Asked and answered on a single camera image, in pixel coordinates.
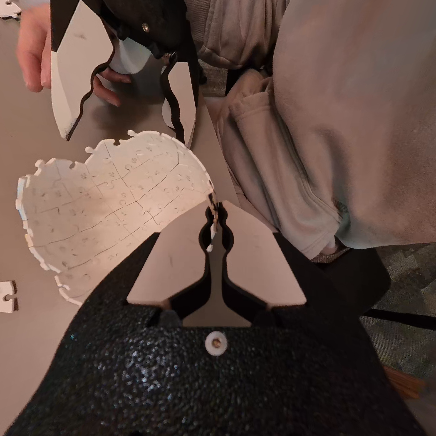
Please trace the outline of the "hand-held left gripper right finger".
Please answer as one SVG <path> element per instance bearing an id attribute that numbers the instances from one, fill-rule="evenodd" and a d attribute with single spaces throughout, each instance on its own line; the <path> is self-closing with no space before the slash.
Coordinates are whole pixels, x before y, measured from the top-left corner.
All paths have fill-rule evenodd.
<path id="1" fill-rule="evenodd" d="M 227 276 L 267 306 L 303 306 L 307 299 L 271 229 L 229 201 L 222 202 L 230 232 Z"/>

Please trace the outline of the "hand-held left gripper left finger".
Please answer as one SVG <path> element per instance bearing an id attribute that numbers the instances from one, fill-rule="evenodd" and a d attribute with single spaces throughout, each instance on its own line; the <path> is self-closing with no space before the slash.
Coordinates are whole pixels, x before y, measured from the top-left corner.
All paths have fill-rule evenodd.
<path id="1" fill-rule="evenodd" d="M 204 275 L 206 255 L 200 231 L 208 225 L 207 201 L 171 221 L 159 234 L 140 271 L 127 302 L 139 305 L 172 305 L 176 297 Z"/>

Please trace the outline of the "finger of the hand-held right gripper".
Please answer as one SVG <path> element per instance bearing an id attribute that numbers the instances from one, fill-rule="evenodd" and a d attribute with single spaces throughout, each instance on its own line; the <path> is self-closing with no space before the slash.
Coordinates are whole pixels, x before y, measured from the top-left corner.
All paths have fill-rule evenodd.
<path id="1" fill-rule="evenodd" d="M 114 47 L 99 15 L 102 1 L 51 1 L 51 96 L 61 137 L 69 140 Z"/>
<path id="2" fill-rule="evenodd" d="M 192 143 L 197 106 L 188 63 L 176 62 L 161 70 L 161 90 L 165 99 L 162 106 L 164 122 L 186 147 Z"/>

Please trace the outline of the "half-built white puzzle ball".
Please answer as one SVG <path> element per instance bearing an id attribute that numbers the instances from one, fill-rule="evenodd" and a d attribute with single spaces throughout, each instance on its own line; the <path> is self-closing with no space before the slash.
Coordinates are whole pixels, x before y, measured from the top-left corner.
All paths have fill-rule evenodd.
<path id="1" fill-rule="evenodd" d="M 155 131 L 128 135 L 87 147 L 84 163 L 38 160 L 36 172 L 18 180 L 15 207 L 28 248 L 78 306 L 153 233 L 215 195 L 182 142 Z"/>

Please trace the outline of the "white puzzle piece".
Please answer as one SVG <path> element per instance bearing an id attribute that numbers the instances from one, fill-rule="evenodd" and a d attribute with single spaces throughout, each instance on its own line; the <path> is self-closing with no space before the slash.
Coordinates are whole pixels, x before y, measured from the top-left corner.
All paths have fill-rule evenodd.
<path id="1" fill-rule="evenodd" d="M 0 312 L 13 313 L 19 310 L 15 281 L 0 282 Z"/>

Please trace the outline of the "person's right hand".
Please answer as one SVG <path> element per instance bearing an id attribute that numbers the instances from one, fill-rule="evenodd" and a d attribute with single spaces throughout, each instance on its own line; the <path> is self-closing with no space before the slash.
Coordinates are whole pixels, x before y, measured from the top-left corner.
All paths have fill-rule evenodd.
<path id="1" fill-rule="evenodd" d="M 51 82 L 51 12 L 50 4 L 43 2 L 27 6 L 20 17 L 20 30 L 16 48 L 25 86 L 34 93 L 50 89 Z M 93 78 L 93 92 L 100 99 L 119 107 L 117 94 L 104 87 L 100 78 L 113 83 L 131 83 L 126 74 L 106 68 Z"/>

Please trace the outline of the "pile of white jigsaw pieces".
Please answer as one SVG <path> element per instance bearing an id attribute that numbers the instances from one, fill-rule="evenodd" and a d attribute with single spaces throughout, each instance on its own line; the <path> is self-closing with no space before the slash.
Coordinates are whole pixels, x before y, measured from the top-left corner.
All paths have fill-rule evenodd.
<path id="1" fill-rule="evenodd" d="M 21 15 L 21 8 L 11 0 L 0 1 L 0 18 L 18 20 Z"/>

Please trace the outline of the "black chair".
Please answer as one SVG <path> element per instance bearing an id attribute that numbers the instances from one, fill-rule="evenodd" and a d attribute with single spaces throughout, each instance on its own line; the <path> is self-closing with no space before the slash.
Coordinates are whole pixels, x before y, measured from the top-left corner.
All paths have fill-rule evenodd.
<path id="1" fill-rule="evenodd" d="M 391 285 L 391 278 L 375 248 L 348 248 L 311 260 L 330 278 L 358 316 L 436 330 L 433 316 L 374 309 Z"/>

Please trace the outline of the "person's grey hoodie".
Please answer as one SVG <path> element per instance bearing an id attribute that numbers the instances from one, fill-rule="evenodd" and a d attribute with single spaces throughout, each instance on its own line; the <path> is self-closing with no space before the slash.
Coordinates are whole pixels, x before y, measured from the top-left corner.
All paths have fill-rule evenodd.
<path id="1" fill-rule="evenodd" d="M 215 132 L 243 210 L 308 259 L 435 242 L 435 1 L 185 1 L 198 57 L 248 67 Z"/>

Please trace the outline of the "brown wooden object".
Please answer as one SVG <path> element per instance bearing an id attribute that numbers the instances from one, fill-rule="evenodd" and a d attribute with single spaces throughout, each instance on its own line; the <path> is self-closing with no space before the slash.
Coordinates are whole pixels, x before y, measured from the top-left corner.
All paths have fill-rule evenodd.
<path id="1" fill-rule="evenodd" d="M 396 392 L 404 399 L 419 399 L 426 383 L 415 376 L 383 366 L 384 373 Z"/>

